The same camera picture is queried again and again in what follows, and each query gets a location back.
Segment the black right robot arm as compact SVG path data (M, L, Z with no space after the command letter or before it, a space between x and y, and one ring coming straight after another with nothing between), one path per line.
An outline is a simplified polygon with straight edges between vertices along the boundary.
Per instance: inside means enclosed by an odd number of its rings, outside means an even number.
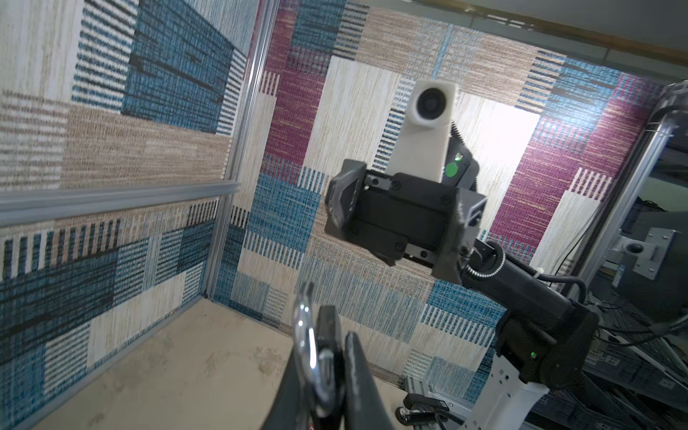
M455 128L435 178L403 168L385 174L347 159L325 197L327 234L367 250L387 265L408 259L434 278L488 297L505 309L496 328L496 353L487 382L463 429L517 429L553 390L582 381L582 365L598 329L585 305L588 288L576 277L578 297L549 288L550 279L477 237L487 199L476 188L473 161Z

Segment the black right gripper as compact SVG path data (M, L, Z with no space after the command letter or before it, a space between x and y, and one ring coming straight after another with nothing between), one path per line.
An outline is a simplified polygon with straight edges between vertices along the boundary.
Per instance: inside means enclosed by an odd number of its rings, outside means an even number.
M487 206L465 187L367 170L345 159L325 197L324 232L362 247L384 263L433 266L432 276L462 283Z

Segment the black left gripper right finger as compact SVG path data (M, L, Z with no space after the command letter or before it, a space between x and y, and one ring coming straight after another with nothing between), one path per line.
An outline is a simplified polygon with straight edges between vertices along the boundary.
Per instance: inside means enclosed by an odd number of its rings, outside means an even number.
M393 430L358 335L349 331L344 345L345 428Z

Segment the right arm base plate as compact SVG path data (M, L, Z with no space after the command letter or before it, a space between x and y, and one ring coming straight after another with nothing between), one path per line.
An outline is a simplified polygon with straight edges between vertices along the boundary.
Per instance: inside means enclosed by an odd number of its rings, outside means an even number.
M471 407L442 394L408 393L394 416L412 429L464 429Z

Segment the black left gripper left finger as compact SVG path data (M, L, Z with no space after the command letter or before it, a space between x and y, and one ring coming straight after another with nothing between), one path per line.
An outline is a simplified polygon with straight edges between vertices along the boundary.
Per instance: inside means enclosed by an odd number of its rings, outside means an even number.
M306 408L302 399L294 352L288 362L279 384L272 407L263 421L261 430L306 429Z

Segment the small black padlock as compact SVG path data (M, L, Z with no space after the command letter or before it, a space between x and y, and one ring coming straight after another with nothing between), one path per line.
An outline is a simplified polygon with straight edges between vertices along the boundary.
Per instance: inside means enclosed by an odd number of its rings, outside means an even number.
M344 403L340 318L332 305L316 306L315 284L302 284L292 311L293 343L301 392L313 417L333 419Z

